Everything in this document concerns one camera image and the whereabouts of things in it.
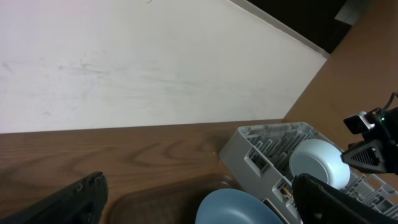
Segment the dark blue plate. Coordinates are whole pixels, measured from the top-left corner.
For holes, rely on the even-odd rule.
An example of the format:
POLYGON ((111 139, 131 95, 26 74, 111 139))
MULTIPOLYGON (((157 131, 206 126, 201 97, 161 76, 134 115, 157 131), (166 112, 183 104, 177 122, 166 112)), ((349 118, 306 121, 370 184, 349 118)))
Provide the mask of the dark blue plate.
POLYGON ((282 224, 282 220, 246 192, 219 189, 201 201, 195 224, 282 224))

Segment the light blue bowl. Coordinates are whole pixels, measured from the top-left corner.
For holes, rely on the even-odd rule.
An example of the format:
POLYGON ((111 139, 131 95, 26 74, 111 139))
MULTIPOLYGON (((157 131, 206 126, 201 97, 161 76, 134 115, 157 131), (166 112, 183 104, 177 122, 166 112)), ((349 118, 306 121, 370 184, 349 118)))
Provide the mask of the light blue bowl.
POLYGON ((350 180, 348 164, 341 158, 341 151, 334 145, 320 140, 302 141, 289 159, 289 169, 293 176, 306 173, 334 187, 343 189, 350 180))

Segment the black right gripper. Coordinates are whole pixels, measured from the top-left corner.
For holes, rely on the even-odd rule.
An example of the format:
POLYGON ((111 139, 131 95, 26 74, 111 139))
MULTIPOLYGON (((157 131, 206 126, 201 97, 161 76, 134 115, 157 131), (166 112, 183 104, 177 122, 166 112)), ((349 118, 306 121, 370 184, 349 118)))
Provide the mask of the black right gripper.
POLYGON ((374 140, 350 144, 342 161, 365 174, 397 174, 397 107, 372 110, 371 122, 374 140))

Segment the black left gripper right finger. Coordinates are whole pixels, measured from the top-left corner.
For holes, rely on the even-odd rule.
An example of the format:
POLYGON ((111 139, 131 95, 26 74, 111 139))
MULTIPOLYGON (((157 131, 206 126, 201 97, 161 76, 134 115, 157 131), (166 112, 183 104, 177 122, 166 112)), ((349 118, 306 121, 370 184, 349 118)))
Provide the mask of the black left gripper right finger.
POLYGON ((310 174, 294 177, 292 191, 295 206, 304 223, 397 224, 310 174))

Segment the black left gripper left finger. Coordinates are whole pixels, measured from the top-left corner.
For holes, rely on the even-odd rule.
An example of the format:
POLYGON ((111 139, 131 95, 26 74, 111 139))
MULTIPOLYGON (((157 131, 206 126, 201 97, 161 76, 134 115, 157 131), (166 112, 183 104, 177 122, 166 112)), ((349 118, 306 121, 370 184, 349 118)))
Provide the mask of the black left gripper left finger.
POLYGON ((41 201, 1 219, 1 224, 97 224, 108 201, 103 172, 94 172, 41 201))

